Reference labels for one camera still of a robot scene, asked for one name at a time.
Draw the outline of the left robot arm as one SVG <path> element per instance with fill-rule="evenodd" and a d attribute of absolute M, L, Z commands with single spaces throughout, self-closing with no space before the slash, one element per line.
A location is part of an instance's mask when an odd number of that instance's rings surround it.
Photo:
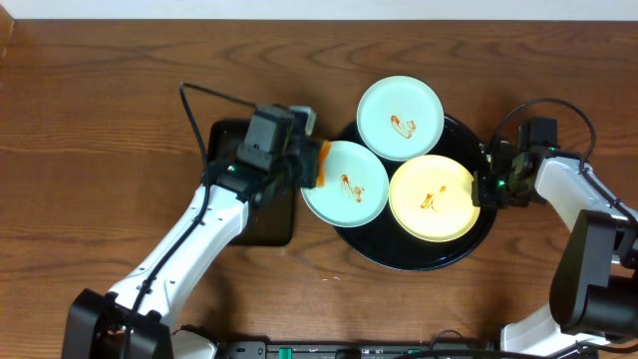
<path fill-rule="evenodd" d="M 108 293 L 86 289 L 74 300 L 63 357 L 215 357 L 216 344 L 176 329 L 176 318 L 251 210 L 283 189 L 320 183 L 329 150 L 307 138 L 277 148 L 241 143 L 235 156 L 209 163 L 187 210 L 149 256 Z"/>

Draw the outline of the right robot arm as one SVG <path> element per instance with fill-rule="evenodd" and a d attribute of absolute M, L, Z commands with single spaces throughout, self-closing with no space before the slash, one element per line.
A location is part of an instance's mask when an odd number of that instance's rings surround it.
<path fill-rule="evenodd" d="M 499 349 L 561 358 L 637 350 L 637 278 L 612 274 L 637 268 L 637 212 L 626 206 L 576 154 L 507 142 L 485 154 L 473 201 L 485 207 L 550 204 L 570 236 L 553 276 L 549 301 L 500 333 Z"/>

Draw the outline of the light blue plate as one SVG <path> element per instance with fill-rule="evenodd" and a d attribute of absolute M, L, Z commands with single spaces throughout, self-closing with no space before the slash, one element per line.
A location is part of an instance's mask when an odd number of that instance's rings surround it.
<path fill-rule="evenodd" d="M 348 141 L 330 143 L 323 164 L 324 184 L 303 188 L 302 197 L 320 219 L 339 227 L 356 227 L 375 219 L 389 196 L 389 178 L 379 158 Z"/>
<path fill-rule="evenodd" d="M 443 105 L 426 83 L 408 76 L 387 77 L 361 97 L 356 124 L 363 143 L 379 157 L 406 162 L 429 152 L 445 124 Z"/>

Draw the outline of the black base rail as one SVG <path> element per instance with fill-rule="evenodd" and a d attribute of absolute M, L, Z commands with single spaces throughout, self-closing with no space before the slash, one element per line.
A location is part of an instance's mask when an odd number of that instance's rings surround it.
<path fill-rule="evenodd" d="M 215 358 L 218 359 L 335 359 L 361 358 L 383 359 L 401 355 L 437 350 L 486 349 L 473 340 L 445 339 L 436 344 L 412 343 L 268 343 L 265 341 L 232 341 L 217 346 Z"/>

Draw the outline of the orange green scrub sponge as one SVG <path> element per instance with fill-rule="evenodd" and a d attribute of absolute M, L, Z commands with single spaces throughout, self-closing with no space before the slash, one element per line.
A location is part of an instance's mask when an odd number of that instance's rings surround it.
<path fill-rule="evenodd" d="M 325 161 L 330 153 L 331 143 L 324 141 L 318 155 L 318 172 L 315 182 L 316 187 L 321 187 L 325 183 Z"/>

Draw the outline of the black rectangular tray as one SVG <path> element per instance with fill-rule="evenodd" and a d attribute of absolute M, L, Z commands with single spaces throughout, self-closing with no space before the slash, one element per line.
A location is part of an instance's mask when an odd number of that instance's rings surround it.
<path fill-rule="evenodd" d="M 235 154 L 234 145 L 244 140 L 249 122 L 224 119 L 215 122 L 209 131 L 208 162 L 225 160 Z M 293 234 L 295 191 L 288 189 L 264 207 L 255 209 L 243 232 L 230 244 L 235 246 L 285 246 Z"/>

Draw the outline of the yellow plate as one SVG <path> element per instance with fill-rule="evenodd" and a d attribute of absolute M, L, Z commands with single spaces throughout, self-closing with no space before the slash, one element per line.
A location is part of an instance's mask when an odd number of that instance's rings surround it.
<path fill-rule="evenodd" d="M 421 240 L 455 240 L 479 218 L 480 208 L 472 200 L 472 184 L 470 172 L 450 158 L 416 157 L 392 175 L 390 209 L 398 224 Z"/>

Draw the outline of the light blue plate top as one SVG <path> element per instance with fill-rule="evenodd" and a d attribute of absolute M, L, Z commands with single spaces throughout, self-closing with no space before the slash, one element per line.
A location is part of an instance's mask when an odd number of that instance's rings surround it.
<path fill-rule="evenodd" d="M 363 143 L 379 157 L 406 162 L 429 152 L 445 124 L 443 105 L 426 83 L 408 76 L 387 77 L 361 97 L 356 124 Z"/>

